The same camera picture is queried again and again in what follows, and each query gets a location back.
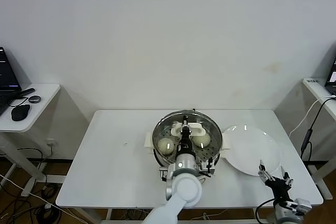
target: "white handle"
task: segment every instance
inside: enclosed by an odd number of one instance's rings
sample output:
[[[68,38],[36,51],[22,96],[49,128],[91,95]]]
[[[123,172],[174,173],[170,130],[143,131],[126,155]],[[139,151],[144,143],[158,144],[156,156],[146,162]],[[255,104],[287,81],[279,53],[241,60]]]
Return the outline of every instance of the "white handle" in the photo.
[[[226,158],[226,152],[231,149],[231,144],[229,142],[229,140],[224,137],[224,133],[222,133],[222,139],[223,139],[223,146],[222,146],[222,149],[220,151],[220,156],[221,158]]]
[[[146,138],[145,138],[145,148],[151,148],[154,149],[153,142],[152,142],[152,132],[147,132],[146,133]]]
[[[191,128],[191,135],[190,136],[204,136],[205,135],[205,129],[203,129],[202,125],[200,123],[188,123],[189,127]],[[173,136],[181,136],[181,127],[182,123],[176,123],[174,127],[171,129],[171,134]]]

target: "computer mouse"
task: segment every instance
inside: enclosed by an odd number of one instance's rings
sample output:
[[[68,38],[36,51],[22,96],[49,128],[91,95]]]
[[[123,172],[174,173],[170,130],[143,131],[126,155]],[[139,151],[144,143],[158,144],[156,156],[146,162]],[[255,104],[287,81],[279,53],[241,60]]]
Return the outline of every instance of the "computer mouse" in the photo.
[[[27,117],[28,111],[30,109],[29,104],[20,105],[12,109],[12,120],[17,122],[21,121]]]
[[[39,95],[32,95],[28,99],[28,102],[30,102],[30,103],[38,103],[40,101],[41,101],[41,97]]]

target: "small white desk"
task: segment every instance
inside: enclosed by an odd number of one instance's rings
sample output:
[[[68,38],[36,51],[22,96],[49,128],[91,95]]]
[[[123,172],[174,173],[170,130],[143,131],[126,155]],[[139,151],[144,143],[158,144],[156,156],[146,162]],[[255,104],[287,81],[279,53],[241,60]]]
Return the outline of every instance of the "small white desk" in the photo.
[[[146,132],[171,111],[97,111],[86,131],[56,203],[61,207],[154,208],[166,202],[165,186]],[[316,185],[272,110],[200,110],[222,131],[234,124],[254,125],[270,134],[282,153],[282,166],[294,179],[289,194],[312,205],[323,203]],[[281,177],[281,171],[275,176]],[[273,197],[259,177],[245,175],[224,159],[203,185],[196,208],[253,208]],[[97,215],[90,220],[100,223]]]
[[[324,87],[326,80],[326,78],[304,78],[303,84],[316,97],[316,99],[320,99],[331,95],[330,92]],[[332,116],[332,118],[336,120],[336,101],[329,101],[325,103],[323,107]],[[323,144],[324,142],[319,143],[319,146],[314,148],[314,150],[318,150],[319,147]],[[319,187],[323,197],[325,199],[332,199],[332,195],[328,187],[324,183],[323,178],[336,169],[336,156],[329,160],[319,170],[317,170],[313,165],[309,165],[308,168],[312,173],[311,177],[315,181],[316,185]]]
[[[14,122],[12,120],[11,111],[13,108],[7,108],[7,110],[0,115],[0,132],[20,133],[28,131],[57,94],[60,89],[60,85],[56,83],[22,84],[22,90],[29,88],[34,88],[36,91],[27,96],[39,95],[41,96],[41,101],[39,103],[30,104],[30,110],[27,118],[19,122]],[[19,104],[20,101],[21,100],[15,101],[13,104]],[[13,163],[13,166],[7,172],[6,177],[9,177],[15,169],[15,166],[18,165],[32,176],[31,181],[29,181],[25,187],[27,191],[31,191],[35,180],[38,182],[45,181],[46,176],[41,172],[44,169],[45,164],[42,164],[39,170],[28,159],[26,159],[26,157],[17,150],[16,146],[13,145],[3,134],[0,134],[0,149],[7,154],[6,157]],[[47,176],[49,182],[54,179],[56,179],[58,183],[60,182],[61,178],[58,176],[52,178],[51,176],[52,175]],[[6,180],[3,179],[1,181],[2,185],[5,184],[5,182]],[[27,192],[23,192],[22,196],[27,196]]]

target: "white wall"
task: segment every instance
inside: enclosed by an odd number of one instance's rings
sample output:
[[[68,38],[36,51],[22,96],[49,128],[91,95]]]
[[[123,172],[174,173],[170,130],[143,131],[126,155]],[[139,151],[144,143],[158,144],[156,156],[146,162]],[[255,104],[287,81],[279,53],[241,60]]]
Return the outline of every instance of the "white wall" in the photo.
[[[303,77],[326,74],[336,38],[335,0],[0,0],[0,8],[0,44],[20,79],[60,83],[86,121],[96,109],[275,109]],[[78,138],[63,141],[75,150]],[[60,157],[74,155],[65,149]]]

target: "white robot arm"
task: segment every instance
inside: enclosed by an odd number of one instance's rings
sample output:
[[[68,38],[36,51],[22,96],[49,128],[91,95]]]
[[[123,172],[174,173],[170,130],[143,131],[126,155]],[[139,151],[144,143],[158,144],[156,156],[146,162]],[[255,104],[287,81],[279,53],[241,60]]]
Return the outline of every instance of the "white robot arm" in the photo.
[[[173,194],[166,205],[154,208],[144,224],[176,224],[177,215],[186,207],[194,207],[202,195],[201,182],[190,173],[182,173],[173,180]]]

